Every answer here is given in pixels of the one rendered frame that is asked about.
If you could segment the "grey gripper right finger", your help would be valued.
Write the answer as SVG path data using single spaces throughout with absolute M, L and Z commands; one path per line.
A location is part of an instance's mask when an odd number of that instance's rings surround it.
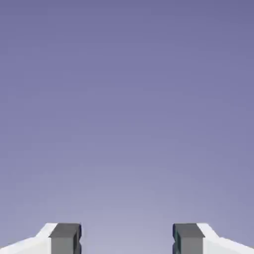
M 172 254 L 254 254 L 254 248 L 219 237 L 207 223 L 174 223 Z

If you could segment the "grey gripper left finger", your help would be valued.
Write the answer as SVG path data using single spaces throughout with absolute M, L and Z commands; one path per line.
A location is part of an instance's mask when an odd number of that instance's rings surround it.
M 0 254 L 81 254 L 79 223 L 46 223 L 36 236 L 0 248 Z

